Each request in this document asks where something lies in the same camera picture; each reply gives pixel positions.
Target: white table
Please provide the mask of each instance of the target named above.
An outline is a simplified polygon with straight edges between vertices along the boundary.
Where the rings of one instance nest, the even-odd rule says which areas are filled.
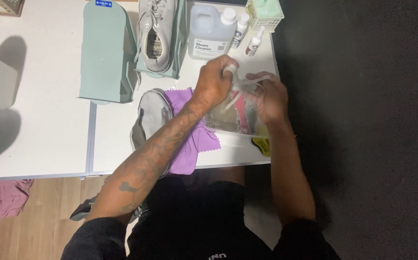
[[[138,3],[120,2],[137,22]],[[188,11],[194,5],[189,2]],[[110,174],[131,153],[129,133],[137,118],[141,95],[157,86],[194,88],[202,61],[183,60],[179,80],[142,83],[128,104],[93,105],[76,98],[80,86],[82,11],[85,1],[26,1],[20,18],[0,16],[0,56],[26,58],[15,104],[0,111],[0,179],[29,179]],[[215,5],[219,11],[226,6]],[[232,6],[237,14],[244,7]],[[243,54],[252,35],[229,55],[240,63],[239,75],[276,73],[271,35],[253,57]],[[20,43],[20,50],[6,46]],[[200,153],[196,168],[270,163],[249,138],[217,134],[222,148]]]

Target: forearm tattoo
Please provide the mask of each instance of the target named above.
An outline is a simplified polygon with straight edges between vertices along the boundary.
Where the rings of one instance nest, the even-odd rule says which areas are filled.
[[[174,152],[180,148],[189,131],[201,118],[200,113],[185,105],[177,116],[161,127],[119,166],[115,171],[119,178],[129,179],[127,176],[131,175],[136,178],[134,184],[122,181],[118,187],[122,192],[132,193],[130,203],[122,206],[122,213],[135,210],[146,198],[156,180],[163,174]]]

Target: man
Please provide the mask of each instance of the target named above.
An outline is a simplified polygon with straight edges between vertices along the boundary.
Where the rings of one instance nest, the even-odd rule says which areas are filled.
[[[314,222],[314,198],[287,118],[286,87],[273,74],[246,75],[272,78],[248,98],[255,100],[270,134],[273,201],[283,226],[273,251],[244,225],[242,168],[219,169],[211,176],[218,181],[199,192],[185,190],[173,177],[157,182],[194,125],[228,95],[233,74],[222,71],[230,64],[239,66],[225,55],[201,68],[193,97],[180,113],[108,178],[85,223],[66,245],[63,260],[339,258]],[[126,257],[126,226],[145,198],[149,210],[128,238],[131,253]]]

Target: plastic jug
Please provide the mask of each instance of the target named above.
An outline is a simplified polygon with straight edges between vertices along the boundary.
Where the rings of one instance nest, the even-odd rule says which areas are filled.
[[[195,60],[211,60],[226,54],[236,30],[236,12],[223,13],[214,6],[194,5],[190,11],[188,55]]]

